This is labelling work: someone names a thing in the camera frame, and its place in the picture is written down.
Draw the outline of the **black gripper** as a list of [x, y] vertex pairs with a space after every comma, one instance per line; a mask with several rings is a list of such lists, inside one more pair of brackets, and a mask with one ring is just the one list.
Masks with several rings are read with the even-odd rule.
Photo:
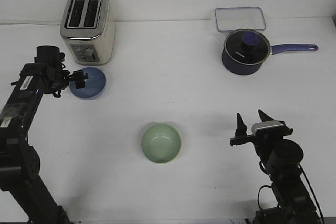
[[75, 88], [82, 89], [86, 86], [85, 80], [89, 78], [82, 70], [70, 74], [65, 69], [64, 60], [65, 54], [56, 46], [36, 48], [35, 63], [43, 65], [41, 74], [46, 87], [45, 94], [52, 94], [55, 98], [61, 97], [61, 92], [69, 85], [69, 80], [79, 80], [75, 81]]
[[258, 115], [261, 119], [258, 130], [248, 135], [247, 126], [240, 113], [237, 113], [237, 129], [234, 137], [230, 138], [230, 146], [253, 143], [256, 153], [270, 153], [274, 142], [293, 133], [293, 129], [286, 126], [275, 127], [276, 121], [261, 109], [258, 109]]

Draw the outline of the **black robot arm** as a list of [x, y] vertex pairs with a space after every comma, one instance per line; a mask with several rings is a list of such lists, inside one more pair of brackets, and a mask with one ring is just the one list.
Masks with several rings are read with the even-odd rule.
[[70, 223], [39, 175], [40, 158], [28, 142], [28, 131], [45, 94], [61, 96], [71, 82], [85, 87], [88, 75], [70, 73], [56, 46], [38, 46], [33, 63], [24, 65], [1, 110], [1, 190], [9, 192], [28, 216], [28, 223]]
[[237, 115], [237, 129], [230, 145], [252, 143], [260, 158], [259, 167], [271, 180], [269, 188], [277, 201], [276, 207], [259, 207], [253, 223], [324, 223], [324, 217], [309, 182], [302, 182], [306, 174], [300, 165], [302, 148], [287, 139], [293, 130], [258, 110], [260, 122], [247, 133], [241, 115]]

